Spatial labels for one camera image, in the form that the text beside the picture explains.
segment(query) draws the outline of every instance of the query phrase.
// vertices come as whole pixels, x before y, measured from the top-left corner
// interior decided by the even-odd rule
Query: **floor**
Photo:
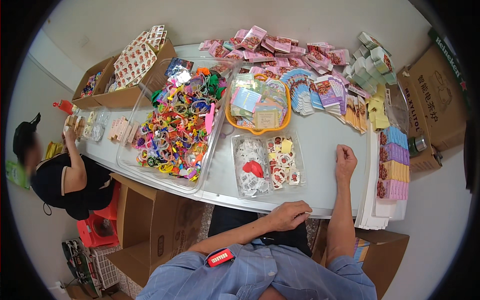
[[[207,238],[208,229],[210,228],[210,220],[212,219],[212,212],[214,209],[213,204],[205,204],[205,212],[202,218],[202,226],[200,227],[200,232],[198,234],[198,240],[205,240]],[[319,219],[308,219],[307,223],[307,239],[310,249],[313,248],[315,243],[315,237],[317,235],[318,225],[320,224]],[[133,282],[128,276],[122,273],[120,270],[119,273],[119,287],[125,294],[129,295],[133,299],[140,293],[142,287]]]

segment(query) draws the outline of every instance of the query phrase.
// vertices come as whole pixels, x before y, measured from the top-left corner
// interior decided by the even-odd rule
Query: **orange plastic basket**
[[[266,81],[268,79],[268,77],[263,75],[263,74],[256,74],[255,79],[258,79],[260,81]],[[225,109],[225,115],[227,117],[228,122],[235,128],[245,129],[245,130],[248,130],[251,133],[256,134],[256,135],[260,135],[262,133],[269,132],[269,131],[278,131],[278,130],[284,129],[288,125],[288,123],[290,123],[290,117],[291,117],[291,114],[292,114],[292,109],[291,109],[290,90],[288,89],[288,87],[285,83],[282,82],[282,84],[285,87],[285,91],[286,91],[286,94],[287,94],[287,113],[285,115],[285,118],[283,119],[282,126],[280,126],[278,128],[267,128],[267,129],[255,129],[255,128],[248,128],[248,127],[239,126],[239,125],[237,125],[235,117],[233,117],[232,114],[230,113],[230,102],[228,102],[227,107]]]

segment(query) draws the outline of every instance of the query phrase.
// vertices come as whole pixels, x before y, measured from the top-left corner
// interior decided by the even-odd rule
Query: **man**
[[[304,221],[312,209],[304,201],[285,202],[259,219],[216,206],[209,238],[159,266],[137,299],[377,299],[375,286],[352,259],[350,178],[357,159],[345,145],[336,152],[327,268],[309,257]]]
[[[36,133],[39,122],[40,114],[31,122],[22,122],[13,136],[13,152],[35,193],[47,205],[63,208],[77,220],[88,219],[89,210],[107,207],[114,187],[110,171],[78,153],[73,129],[62,133],[67,153],[41,161],[43,149]]]

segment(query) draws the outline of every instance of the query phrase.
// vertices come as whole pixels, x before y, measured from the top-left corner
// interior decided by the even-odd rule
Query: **brown cardboard box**
[[[427,120],[430,143],[444,151],[463,143],[467,111],[454,73],[436,45],[408,71]]]
[[[105,295],[99,298],[88,284],[68,285],[65,290],[72,300],[133,300],[131,297],[125,295],[125,293],[122,291],[118,291],[111,296]]]
[[[197,240],[204,204],[156,190],[119,174],[117,234],[122,250],[107,258],[144,287],[161,264]]]
[[[328,222],[320,223],[312,259],[325,266],[326,231]],[[370,242],[362,270],[375,284],[377,299],[380,300],[393,281],[407,249],[409,236],[386,230],[364,230],[355,228],[355,236]]]
[[[75,94],[73,94],[73,98],[72,98],[72,103],[73,104],[75,104],[76,106],[78,106],[81,109],[101,106],[98,102],[95,101],[95,99],[92,95],[94,95],[96,91],[102,90],[102,87],[99,83],[103,82],[105,80],[105,78],[107,78],[107,82],[108,82],[108,78],[110,77],[111,74],[106,75],[106,76],[104,76],[104,75],[106,74],[105,71],[106,71],[107,66],[109,64],[111,64],[111,61],[112,61],[112,57],[109,57],[105,60],[102,60],[101,62],[99,62],[95,66],[91,67],[90,69],[88,69],[85,72],[84,76],[82,77],[82,80],[80,80],[80,83],[78,84],[77,89],[75,90]],[[100,72],[102,70],[104,70],[104,71],[100,75],[100,78],[98,79],[98,82],[96,83],[95,88],[92,91],[92,94],[89,95],[89,96],[85,96],[83,98],[80,98],[80,95],[82,94],[82,90],[86,87],[86,85],[88,83],[88,78],[92,75],[97,74],[98,72]]]
[[[103,90],[99,89],[97,93],[94,95],[94,99],[96,102],[108,108],[123,108],[123,107],[135,106],[135,103],[137,103],[138,97],[142,94],[142,89],[140,86],[143,84],[147,84],[149,82],[150,77],[152,77],[152,75],[155,73],[159,73],[162,75],[165,74],[168,64],[162,65],[160,64],[160,61],[164,59],[169,59],[172,57],[177,57],[177,53],[175,52],[175,49],[173,48],[173,45],[170,42],[170,40],[167,39],[167,41],[165,42],[161,50],[156,54],[156,58],[157,58],[156,62],[152,65],[150,70],[142,78],[142,80],[138,85],[127,87],[111,93],[103,94],[103,92],[105,91],[106,84],[108,83],[110,76],[114,71],[113,65],[117,61],[118,57],[119,55],[116,55],[105,69],[105,74],[108,74],[107,76],[108,78],[106,79],[105,82],[102,82]],[[165,84],[166,79],[167,77],[165,76],[164,82],[150,82],[148,84],[148,87],[152,89],[152,92],[159,90],[163,88],[163,85]]]
[[[433,156],[436,154],[436,150],[430,142],[430,128],[427,125],[417,90],[412,82],[412,77],[406,75],[408,75],[408,71],[406,68],[403,68],[396,77],[408,105],[408,138],[423,134],[427,142],[427,149],[410,158],[410,170],[412,172],[421,172],[440,169],[441,166]]]

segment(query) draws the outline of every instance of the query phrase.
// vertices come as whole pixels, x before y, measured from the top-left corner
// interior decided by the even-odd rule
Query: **blue striped shirt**
[[[227,247],[235,260],[210,267],[198,252],[183,252],[159,266],[137,300],[253,300],[272,285],[288,300],[377,299],[375,286],[348,256],[328,269],[297,248],[263,245],[259,239]]]

